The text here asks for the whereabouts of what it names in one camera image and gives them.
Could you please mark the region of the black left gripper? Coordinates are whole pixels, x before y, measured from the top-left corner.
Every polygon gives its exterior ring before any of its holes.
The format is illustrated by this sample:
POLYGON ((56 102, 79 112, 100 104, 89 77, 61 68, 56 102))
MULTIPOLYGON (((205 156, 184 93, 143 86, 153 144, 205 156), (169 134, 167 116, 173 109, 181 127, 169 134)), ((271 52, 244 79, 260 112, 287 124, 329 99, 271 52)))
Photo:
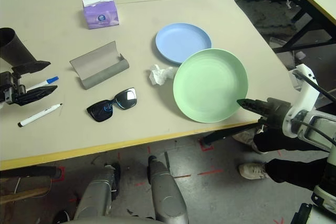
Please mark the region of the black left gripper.
POLYGON ((58 86, 43 86, 26 92, 25 86, 20 83, 21 74, 39 72, 49 65, 49 61, 31 61, 12 67, 13 73, 1 72, 1 103, 27 105, 52 94, 58 86))

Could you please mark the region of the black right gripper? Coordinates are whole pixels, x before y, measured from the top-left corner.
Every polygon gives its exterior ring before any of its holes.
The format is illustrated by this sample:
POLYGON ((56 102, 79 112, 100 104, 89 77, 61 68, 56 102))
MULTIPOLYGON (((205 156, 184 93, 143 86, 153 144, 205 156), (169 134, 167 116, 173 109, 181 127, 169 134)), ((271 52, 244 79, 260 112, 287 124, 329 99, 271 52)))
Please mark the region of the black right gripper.
POLYGON ((282 129, 284 118, 291 108, 291 103, 268 98, 267 101, 238 99, 237 103, 245 110, 261 115, 258 122, 271 129, 282 129))

